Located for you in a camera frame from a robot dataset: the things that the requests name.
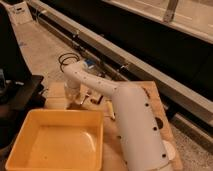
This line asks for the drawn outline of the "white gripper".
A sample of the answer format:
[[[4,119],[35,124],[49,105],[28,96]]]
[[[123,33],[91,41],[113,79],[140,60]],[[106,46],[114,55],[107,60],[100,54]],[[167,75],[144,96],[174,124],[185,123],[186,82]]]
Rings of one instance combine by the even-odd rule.
[[[65,96],[69,102],[74,102],[80,95],[80,84],[71,80],[64,83]]]

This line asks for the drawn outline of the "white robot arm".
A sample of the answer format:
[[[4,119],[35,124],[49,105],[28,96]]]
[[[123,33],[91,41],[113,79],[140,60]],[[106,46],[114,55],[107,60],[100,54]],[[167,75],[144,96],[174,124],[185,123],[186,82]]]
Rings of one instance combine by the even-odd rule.
[[[64,68],[70,84],[84,84],[112,100],[129,171],[174,171],[144,89],[92,75],[79,61]]]

